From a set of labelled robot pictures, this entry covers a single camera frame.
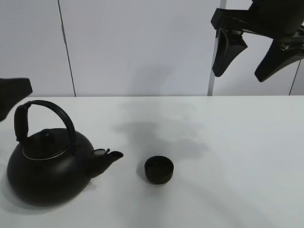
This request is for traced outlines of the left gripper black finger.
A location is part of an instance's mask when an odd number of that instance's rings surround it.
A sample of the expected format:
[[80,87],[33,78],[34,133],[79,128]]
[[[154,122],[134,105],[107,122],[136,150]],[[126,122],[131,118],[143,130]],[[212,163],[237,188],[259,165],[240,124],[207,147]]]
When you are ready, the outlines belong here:
[[6,119],[10,110],[32,93],[29,78],[0,79],[0,120]]

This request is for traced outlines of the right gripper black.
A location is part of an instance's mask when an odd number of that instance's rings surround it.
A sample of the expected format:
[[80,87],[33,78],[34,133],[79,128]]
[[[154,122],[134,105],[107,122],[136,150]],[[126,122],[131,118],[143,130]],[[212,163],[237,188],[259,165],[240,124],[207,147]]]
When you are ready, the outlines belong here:
[[273,40],[255,70],[259,82],[304,58],[304,2],[302,0],[254,0],[249,9],[217,8],[211,24],[217,30],[218,45],[213,63],[215,77],[221,77],[231,62],[247,48],[243,33]]

